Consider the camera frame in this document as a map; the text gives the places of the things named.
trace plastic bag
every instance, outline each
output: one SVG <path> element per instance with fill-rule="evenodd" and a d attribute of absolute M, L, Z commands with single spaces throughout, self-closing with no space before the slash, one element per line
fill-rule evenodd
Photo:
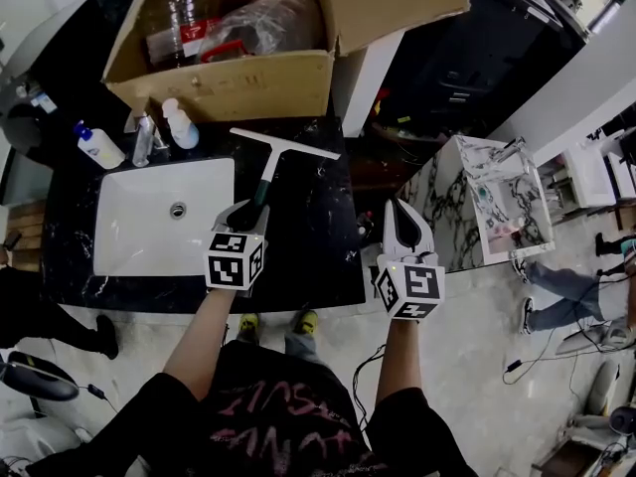
<path fill-rule="evenodd" d="M 200 63 L 311 50 L 322 39 L 315 0 L 255 0 L 208 27 Z"/>

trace cardboard box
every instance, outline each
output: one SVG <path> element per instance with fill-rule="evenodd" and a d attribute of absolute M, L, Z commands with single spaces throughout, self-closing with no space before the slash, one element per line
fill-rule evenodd
<path fill-rule="evenodd" d="M 250 0 L 224 0 L 237 5 Z M 104 71 L 108 88 L 140 113 L 148 99 L 177 97 L 196 122 L 324 115 L 334 57 L 386 34 L 469 9 L 468 0 L 317 0 L 325 50 L 249 57 L 151 73 L 134 0 Z"/>

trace red label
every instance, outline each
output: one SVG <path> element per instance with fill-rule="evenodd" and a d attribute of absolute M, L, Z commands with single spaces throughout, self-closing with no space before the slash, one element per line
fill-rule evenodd
<path fill-rule="evenodd" d="M 181 33 L 181 42 L 183 44 L 197 41 L 206 37 L 208 25 L 213 25 L 219 21 L 219 18 L 211 20 L 196 21 L 191 25 L 181 25 L 179 32 Z"/>

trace jeans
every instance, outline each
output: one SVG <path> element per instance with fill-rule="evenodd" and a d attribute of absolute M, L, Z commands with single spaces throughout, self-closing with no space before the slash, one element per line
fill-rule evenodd
<path fill-rule="evenodd" d="M 588 316 L 604 321 L 598 305 L 597 278 L 569 268 L 552 270 L 536 261 L 526 265 L 526 275 L 533 284 L 563 297 L 546 309 L 533 311 L 528 316 L 530 330 L 555 329 Z"/>
<path fill-rule="evenodd" d="M 241 330 L 237 335 L 237 341 L 258 344 L 258 338 L 253 330 Z M 302 359 L 312 364 L 327 367 L 316 354 L 316 340 L 310 334 L 297 334 L 291 330 L 285 333 L 285 355 Z"/>

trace white bottle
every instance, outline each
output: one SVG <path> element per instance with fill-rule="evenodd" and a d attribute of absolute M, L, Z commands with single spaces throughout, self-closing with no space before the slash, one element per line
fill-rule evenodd
<path fill-rule="evenodd" d="M 179 109 L 179 101 L 174 98 L 166 99 L 161 107 L 177 145 L 186 149 L 196 147 L 199 143 L 199 129 L 188 118 L 186 112 Z"/>
<path fill-rule="evenodd" d="M 106 170 L 116 168 L 126 158 L 104 131 L 88 129 L 83 120 L 78 122 L 73 132 L 79 136 L 78 148 Z"/>

